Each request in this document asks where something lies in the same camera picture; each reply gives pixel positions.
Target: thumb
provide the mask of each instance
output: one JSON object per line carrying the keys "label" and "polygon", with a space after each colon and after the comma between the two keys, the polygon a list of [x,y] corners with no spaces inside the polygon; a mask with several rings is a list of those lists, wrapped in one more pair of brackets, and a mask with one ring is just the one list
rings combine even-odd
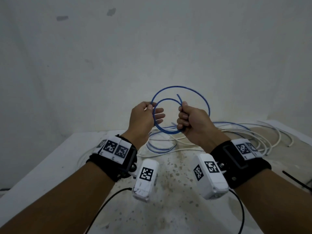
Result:
{"label": "thumb", "polygon": [[146,111],[152,114],[153,113],[153,105],[151,105],[151,104],[148,105]]}
{"label": "thumb", "polygon": [[185,102],[185,101],[183,101],[183,102],[182,102],[182,109],[183,109],[183,111],[184,111],[185,113],[190,114],[194,108],[191,107],[191,106],[188,106],[188,103]]}

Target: white plastic housing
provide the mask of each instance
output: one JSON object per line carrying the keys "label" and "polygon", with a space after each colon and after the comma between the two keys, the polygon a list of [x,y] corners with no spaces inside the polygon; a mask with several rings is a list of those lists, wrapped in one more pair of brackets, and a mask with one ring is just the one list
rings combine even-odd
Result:
{"label": "white plastic housing", "polygon": [[135,181],[135,186],[132,189],[134,198],[148,202],[154,191],[157,181],[157,171],[159,163],[152,159],[145,159],[139,169]]}
{"label": "white plastic housing", "polygon": [[210,154],[195,155],[191,161],[191,169],[199,193],[204,199],[217,199],[228,192],[227,181]]}

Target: hand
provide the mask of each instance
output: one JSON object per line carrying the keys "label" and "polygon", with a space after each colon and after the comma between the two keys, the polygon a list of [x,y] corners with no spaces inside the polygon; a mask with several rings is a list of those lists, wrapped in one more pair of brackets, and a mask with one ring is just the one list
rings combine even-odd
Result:
{"label": "hand", "polygon": [[200,147],[206,153],[210,153],[219,144],[230,140],[223,132],[217,129],[210,120],[208,114],[201,109],[188,106],[187,102],[182,102],[179,107],[179,118],[177,119],[177,129],[182,132],[188,140]]}
{"label": "hand", "polygon": [[[139,150],[148,140],[149,132],[154,126],[153,107],[156,103],[141,102],[131,111],[128,130],[121,136],[129,140]],[[156,108],[155,118],[158,124],[162,123],[165,114],[163,108]]]}

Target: black cable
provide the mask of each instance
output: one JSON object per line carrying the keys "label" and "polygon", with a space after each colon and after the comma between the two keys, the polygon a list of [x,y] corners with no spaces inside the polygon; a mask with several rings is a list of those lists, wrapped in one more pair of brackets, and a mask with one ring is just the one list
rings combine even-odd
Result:
{"label": "black cable", "polygon": [[102,205],[102,207],[99,209],[99,211],[97,212],[97,214],[95,215],[95,217],[94,217],[93,220],[91,221],[89,227],[87,228],[85,234],[88,233],[88,231],[90,230],[90,228],[91,228],[92,224],[94,223],[96,217],[97,217],[97,216],[99,215],[99,213],[102,211],[102,209],[104,208],[104,206],[105,206],[115,195],[117,195],[118,193],[120,193],[120,192],[122,192],[122,191],[125,191],[125,190],[130,190],[130,191],[131,191],[132,188],[124,188],[124,189],[121,189],[120,191],[117,191],[115,194],[113,194],[113,195]]}
{"label": "black cable", "polygon": [[239,232],[238,232],[238,234],[241,234],[241,231],[243,230],[244,222],[245,222],[244,206],[243,206],[243,204],[242,204],[240,198],[238,197],[238,195],[237,195],[234,191],[229,190],[229,192],[233,193],[233,194],[236,196],[236,198],[238,199],[238,201],[239,201],[239,203],[240,203],[240,205],[241,205],[241,212],[243,213],[243,219],[242,219],[242,221],[241,221],[241,228],[239,229]]}
{"label": "black cable", "polygon": [[298,184],[302,185],[304,188],[308,189],[309,191],[312,192],[312,188],[308,187],[306,184],[303,184],[301,181],[298,181],[296,178],[294,178],[293,176],[289,175],[287,172],[282,171],[282,173],[284,173],[287,177],[293,179],[295,182],[297,182]]}

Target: white table surface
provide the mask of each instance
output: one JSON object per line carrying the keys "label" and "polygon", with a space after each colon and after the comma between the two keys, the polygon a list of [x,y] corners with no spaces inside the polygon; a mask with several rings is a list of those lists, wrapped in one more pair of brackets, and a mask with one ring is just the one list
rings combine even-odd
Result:
{"label": "white table surface", "polygon": [[[74,173],[86,161],[89,154],[86,152],[106,134],[122,132],[75,133],[69,137],[0,198],[0,226]],[[130,191],[118,194],[100,213],[89,233],[237,233],[242,216],[233,194],[214,201],[198,195],[188,166],[195,153],[198,152],[181,151],[154,158],[160,167],[153,200],[149,203],[135,200]],[[288,166],[283,161],[273,162],[273,170],[280,170],[281,164]],[[310,168],[311,164],[305,167],[307,177],[312,176],[308,172]],[[132,177],[119,181],[109,196],[122,188],[133,187],[134,183]],[[242,233],[262,233],[246,209]]]}

